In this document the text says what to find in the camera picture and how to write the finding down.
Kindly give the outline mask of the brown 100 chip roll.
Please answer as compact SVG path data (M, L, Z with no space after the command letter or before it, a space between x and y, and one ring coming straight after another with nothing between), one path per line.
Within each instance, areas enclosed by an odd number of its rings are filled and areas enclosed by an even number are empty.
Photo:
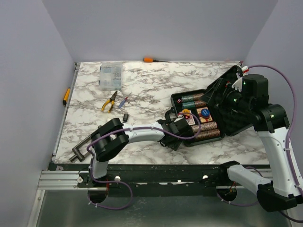
M210 138L216 138L216 137L220 137L221 132L219 129L214 129L214 130L209 130L207 131L208 137Z
M207 131L203 131L200 132L196 137L195 140L206 140L209 138L208 132Z

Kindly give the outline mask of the blue small blind button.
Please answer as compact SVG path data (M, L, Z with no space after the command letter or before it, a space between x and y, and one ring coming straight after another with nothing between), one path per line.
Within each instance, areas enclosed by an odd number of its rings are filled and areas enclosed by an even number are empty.
M203 108L200 111L200 116L203 118L209 118L210 117L210 111L207 108Z

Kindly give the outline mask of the black poker set case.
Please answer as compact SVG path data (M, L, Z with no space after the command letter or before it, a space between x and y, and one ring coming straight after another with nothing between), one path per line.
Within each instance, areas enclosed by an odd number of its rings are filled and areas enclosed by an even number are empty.
M178 113L180 113L183 108L182 108L182 102L177 103L177 100L180 99L182 96L188 96L188 95L195 95L195 94L203 94L206 92L206 89L199 89L199 90L193 90L189 92L181 92L181 93L174 93L170 97L170 101L172 104L172 107L170 110L168 110L165 113L165 119L168 122L174 121L173 118L171 118L171 114L174 114L176 117L178 117ZM206 140L195 140L195 138L190 139L190 140L184 140L183 143L187 147L192 147L200 144L205 144L208 142L215 142L218 140L222 140L225 136L234 136L247 128L251 127L251 124L249 124L245 117L241 115L240 113L237 112L232 112L228 110L220 110L215 107L208 107L210 110L213 122L217 123L217 129L220 130L221 135L220 137L216 138L208 138ZM189 109L192 114L198 117L198 120L195 119L196 124L198 125L198 122L200 122L198 113L197 113L197 108L191 108Z

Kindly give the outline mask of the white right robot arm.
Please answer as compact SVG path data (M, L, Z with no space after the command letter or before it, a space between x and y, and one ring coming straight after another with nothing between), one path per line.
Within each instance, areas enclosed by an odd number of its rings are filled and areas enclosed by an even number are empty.
M272 180L252 173L236 161L221 165L218 181L236 182L254 193L267 212L282 211L303 202L298 166L291 154L290 126L285 109L269 103L268 79L248 74L234 83L223 77L206 88L201 98L209 107L244 116L260 137L270 164Z

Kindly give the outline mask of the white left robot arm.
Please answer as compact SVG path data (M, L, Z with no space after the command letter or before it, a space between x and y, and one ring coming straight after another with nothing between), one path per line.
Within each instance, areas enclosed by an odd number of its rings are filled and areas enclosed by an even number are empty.
M193 136L191 126L184 118L176 122L158 120L144 125L130 125L114 118L90 136L94 151L89 182L95 187L101 186L105 181L109 160L115 158L127 144L154 141L177 150L182 141Z

